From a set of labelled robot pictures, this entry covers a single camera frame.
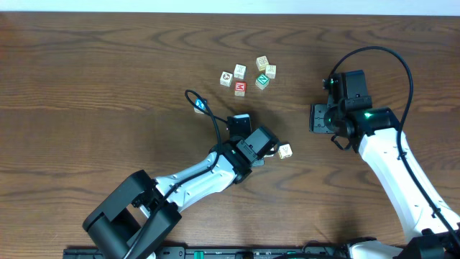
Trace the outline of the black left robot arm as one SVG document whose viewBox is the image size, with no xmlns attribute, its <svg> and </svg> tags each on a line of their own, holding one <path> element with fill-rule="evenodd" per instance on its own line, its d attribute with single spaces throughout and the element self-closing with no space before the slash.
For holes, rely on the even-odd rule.
<svg viewBox="0 0 460 259">
<path fill-rule="evenodd" d="M 206 158 L 178 173 L 150 178 L 140 170 L 126 178 L 83 222 L 105 258 L 149 258 L 202 198 L 241 183 L 252 167 L 275 151 L 266 127 L 214 146 Z"/>
</svg>

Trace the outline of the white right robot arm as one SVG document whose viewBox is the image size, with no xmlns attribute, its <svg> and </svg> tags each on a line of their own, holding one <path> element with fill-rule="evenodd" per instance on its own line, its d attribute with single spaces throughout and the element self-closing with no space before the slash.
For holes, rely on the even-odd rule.
<svg viewBox="0 0 460 259">
<path fill-rule="evenodd" d="M 310 131 L 345 137 L 377 176 L 400 220 L 407 245 L 378 240 L 347 245 L 351 258 L 458 258 L 459 215 L 441 198 L 410 150 L 389 108 L 340 111 L 314 104 Z"/>
</svg>

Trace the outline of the plain wooden block placed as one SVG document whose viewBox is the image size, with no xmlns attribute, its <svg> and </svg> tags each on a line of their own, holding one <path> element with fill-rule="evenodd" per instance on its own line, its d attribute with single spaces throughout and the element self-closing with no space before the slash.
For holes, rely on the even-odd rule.
<svg viewBox="0 0 460 259">
<path fill-rule="evenodd" d="M 279 146 L 277 152 L 281 160 L 289 158 L 293 155 L 290 144 L 284 144 L 284 145 Z"/>
</svg>

